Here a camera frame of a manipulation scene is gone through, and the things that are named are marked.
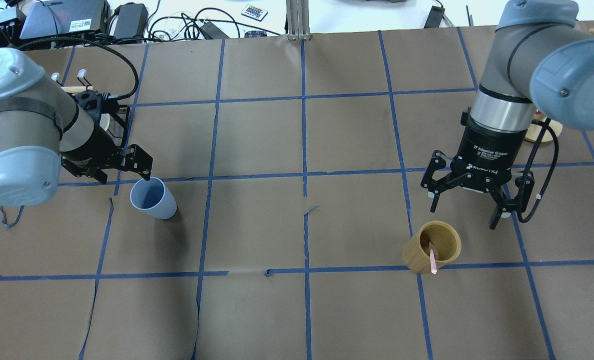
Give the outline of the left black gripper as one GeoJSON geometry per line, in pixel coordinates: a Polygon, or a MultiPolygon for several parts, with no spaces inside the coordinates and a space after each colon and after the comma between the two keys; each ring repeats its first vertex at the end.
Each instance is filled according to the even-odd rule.
{"type": "MultiPolygon", "coordinates": [[[[90,116],[82,107],[79,114],[90,116]]],[[[61,166],[76,178],[91,178],[102,185],[107,184],[105,169],[136,173],[148,182],[153,166],[152,156],[137,144],[122,148],[116,146],[113,139],[92,119],[92,130],[86,141],[79,148],[65,152],[61,157],[61,166]]]]}

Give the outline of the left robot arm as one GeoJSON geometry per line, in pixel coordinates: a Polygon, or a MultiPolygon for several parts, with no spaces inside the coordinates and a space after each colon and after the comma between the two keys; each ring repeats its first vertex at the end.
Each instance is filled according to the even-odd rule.
{"type": "Polygon", "coordinates": [[[60,171],[105,184],[107,169],[150,180],[153,158],[138,145],[117,145],[103,114],[121,127],[119,97],[87,89],[72,95],[24,52],[0,48],[0,207],[45,203],[60,171]]]}

